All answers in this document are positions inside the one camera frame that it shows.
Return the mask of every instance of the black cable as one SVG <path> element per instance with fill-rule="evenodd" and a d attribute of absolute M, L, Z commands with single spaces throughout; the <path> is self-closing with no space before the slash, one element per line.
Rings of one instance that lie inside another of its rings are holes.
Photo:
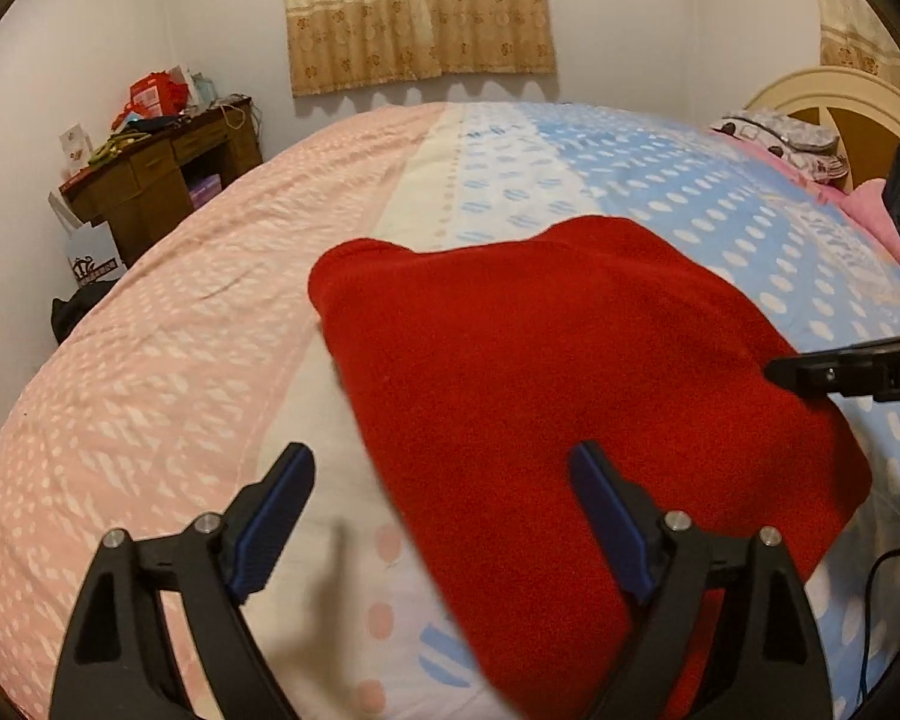
<path fill-rule="evenodd" d="M 892 549 L 877 558 L 869 576 L 866 577 L 866 589 L 864 590 L 864 656 L 860 664 L 860 701 L 866 701 L 869 688 L 866 686 L 866 665 L 869 663 L 869 642 L 871 642 L 871 595 L 874 593 L 874 580 L 876 572 L 887 560 L 900 557 L 900 549 Z"/>
<path fill-rule="evenodd" d="M 256 124 L 257 146 L 260 146 L 260 139 L 264 134 L 264 112 L 257 107 L 257 103 L 250 103 L 250 113 L 253 115 L 253 122 Z"/>

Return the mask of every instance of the floral curtain pattern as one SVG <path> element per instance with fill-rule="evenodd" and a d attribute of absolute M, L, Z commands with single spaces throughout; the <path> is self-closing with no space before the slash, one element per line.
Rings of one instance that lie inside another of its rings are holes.
<path fill-rule="evenodd" d="M 866 0 L 818 0 L 821 65 L 865 71 L 900 90 L 900 49 Z"/>
<path fill-rule="evenodd" d="M 555 73 L 547 0 L 427 0 L 447 73 Z"/>
<path fill-rule="evenodd" d="M 443 73 L 554 73 L 547 0 L 286 0 L 293 95 Z"/>

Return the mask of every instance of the metal screw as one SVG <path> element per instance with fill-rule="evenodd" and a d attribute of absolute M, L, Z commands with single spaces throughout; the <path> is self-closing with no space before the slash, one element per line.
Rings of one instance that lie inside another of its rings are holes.
<path fill-rule="evenodd" d="M 778 547 L 783 542 L 783 534 L 780 533 L 773 525 L 760 529 L 760 541 L 768 547 Z"/>
<path fill-rule="evenodd" d="M 213 512 L 207 512 L 207 514 L 201 514 L 194 521 L 194 528 L 197 530 L 197 533 L 203 533 L 204 536 L 209 536 L 210 533 L 216 531 L 216 529 L 220 526 L 221 519 L 219 514 L 213 514 Z"/>
<path fill-rule="evenodd" d="M 693 520 L 687 512 L 667 512 L 663 517 L 663 523 L 674 533 L 689 531 Z"/>
<path fill-rule="evenodd" d="M 103 537 L 103 546 L 106 546 L 107 549 L 116 549 L 124 543 L 125 538 L 127 538 L 127 531 L 123 528 L 114 528 Z"/>

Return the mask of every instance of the wooden nightstand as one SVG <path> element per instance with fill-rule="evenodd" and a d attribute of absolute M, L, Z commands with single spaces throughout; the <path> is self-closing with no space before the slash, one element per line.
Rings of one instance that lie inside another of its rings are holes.
<path fill-rule="evenodd" d="M 60 187 L 81 221 L 110 223 L 127 266 L 173 231 L 194 206 L 188 183 L 217 173 L 227 187 L 263 162 L 252 100 L 213 108 L 123 151 Z"/>

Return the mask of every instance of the blue polka dot bedsheet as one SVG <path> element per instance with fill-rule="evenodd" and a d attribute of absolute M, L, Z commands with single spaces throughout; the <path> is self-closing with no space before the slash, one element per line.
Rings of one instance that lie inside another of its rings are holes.
<path fill-rule="evenodd" d="M 631 218 L 743 292 L 802 352 L 900 334 L 900 267 L 837 209 L 727 139 L 584 105 L 472 105 L 440 247 Z M 807 584 L 837 720 L 857 706 L 866 575 L 900 547 L 900 404 L 835 397 L 874 490 Z M 900 559 L 874 591 L 869 683 L 900 648 Z"/>

